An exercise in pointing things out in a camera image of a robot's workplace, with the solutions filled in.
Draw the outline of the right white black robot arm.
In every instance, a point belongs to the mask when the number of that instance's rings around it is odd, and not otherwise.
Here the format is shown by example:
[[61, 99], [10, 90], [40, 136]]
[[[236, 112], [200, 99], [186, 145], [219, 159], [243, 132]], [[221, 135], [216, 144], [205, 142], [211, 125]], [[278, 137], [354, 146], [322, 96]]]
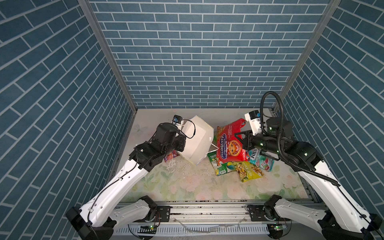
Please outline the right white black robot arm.
[[235, 131], [236, 139], [245, 150], [260, 150], [274, 154], [298, 173], [319, 195], [327, 210], [318, 210], [290, 202], [273, 195], [264, 203], [265, 218], [270, 221], [289, 219], [305, 225], [327, 240], [372, 240], [382, 218], [367, 212], [337, 180], [323, 156], [309, 143], [293, 139], [292, 124], [271, 118], [264, 127], [260, 118], [241, 120], [250, 123], [251, 130]]

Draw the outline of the yellow green snack packet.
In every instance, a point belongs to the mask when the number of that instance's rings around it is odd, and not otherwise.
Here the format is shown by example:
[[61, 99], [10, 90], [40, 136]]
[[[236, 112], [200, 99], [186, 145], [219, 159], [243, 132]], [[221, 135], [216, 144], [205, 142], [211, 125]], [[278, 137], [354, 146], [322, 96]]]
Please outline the yellow green snack packet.
[[242, 183], [264, 177], [262, 170], [250, 162], [234, 162], [234, 166]]

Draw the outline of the floral paper gift bag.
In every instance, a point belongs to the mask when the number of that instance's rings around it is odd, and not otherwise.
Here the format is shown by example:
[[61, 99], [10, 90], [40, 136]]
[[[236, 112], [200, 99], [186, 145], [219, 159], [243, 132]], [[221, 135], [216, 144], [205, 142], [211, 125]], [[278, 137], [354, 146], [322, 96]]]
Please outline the floral paper gift bag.
[[214, 150], [218, 148], [216, 145], [212, 145], [214, 140], [214, 129], [206, 123], [199, 116], [194, 116], [191, 121], [183, 123], [182, 132], [185, 133], [191, 139], [186, 139], [186, 145], [182, 152], [178, 153], [193, 165], [198, 165], [204, 158], [207, 157], [211, 146], [214, 146]]

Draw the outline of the teal snack packet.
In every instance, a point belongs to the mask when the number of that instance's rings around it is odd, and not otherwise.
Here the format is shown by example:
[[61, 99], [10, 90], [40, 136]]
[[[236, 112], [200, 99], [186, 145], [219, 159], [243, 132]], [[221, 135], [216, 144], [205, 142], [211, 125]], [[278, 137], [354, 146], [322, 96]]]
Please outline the teal snack packet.
[[274, 166], [274, 159], [266, 157], [261, 154], [261, 151], [258, 149], [253, 149], [248, 151], [249, 162], [260, 169], [271, 172]]

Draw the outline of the small green snack packet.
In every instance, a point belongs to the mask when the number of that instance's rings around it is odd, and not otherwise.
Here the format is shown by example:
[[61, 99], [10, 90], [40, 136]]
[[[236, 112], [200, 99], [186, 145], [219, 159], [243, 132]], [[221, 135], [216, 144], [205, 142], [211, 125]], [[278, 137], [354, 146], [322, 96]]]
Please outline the small green snack packet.
[[221, 175], [236, 171], [236, 168], [232, 162], [223, 163], [217, 157], [216, 152], [208, 153], [208, 158], [215, 170], [216, 176], [221, 176]]

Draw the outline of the purple Fox's candy packet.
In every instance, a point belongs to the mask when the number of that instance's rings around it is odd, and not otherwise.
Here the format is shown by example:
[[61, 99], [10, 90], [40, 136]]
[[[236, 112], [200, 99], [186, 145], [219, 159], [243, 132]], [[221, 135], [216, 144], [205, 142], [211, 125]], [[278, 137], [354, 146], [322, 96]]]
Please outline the purple Fox's candy packet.
[[164, 161], [165, 162], [168, 162], [176, 157], [178, 157], [180, 154], [176, 151], [176, 150], [173, 150], [171, 153], [169, 153], [168, 155], [166, 155], [164, 157]]

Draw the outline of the red snack packet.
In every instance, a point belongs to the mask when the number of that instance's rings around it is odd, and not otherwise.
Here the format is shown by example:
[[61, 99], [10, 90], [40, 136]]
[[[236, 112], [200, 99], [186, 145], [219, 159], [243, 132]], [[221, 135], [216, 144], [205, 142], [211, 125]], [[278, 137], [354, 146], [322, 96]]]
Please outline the red snack packet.
[[241, 128], [246, 124], [245, 119], [228, 124], [224, 127], [217, 127], [217, 157], [223, 163], [228, 162], [246, 162], [249, 160], [249, 154], [246, 150], [236, 150], [235, 133], [241, 132]]

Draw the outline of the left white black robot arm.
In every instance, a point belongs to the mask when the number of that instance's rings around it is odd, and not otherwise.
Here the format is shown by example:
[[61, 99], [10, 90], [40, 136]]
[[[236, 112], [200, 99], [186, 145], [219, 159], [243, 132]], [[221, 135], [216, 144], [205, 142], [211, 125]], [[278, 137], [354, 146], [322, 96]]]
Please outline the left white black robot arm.
[[91, 200], [80, 208], [72, 207], [66, 217], [83, 240], [108, 240], [114, 231], [135, 221], [156, 222], [157, 204], [149, 197], [117, 208], [132, 187], [160, 164], [172, 151], [183, 151], [187, 136], [183, 119], [159, 124], [149, 141], [137, 145], [118, 173]]

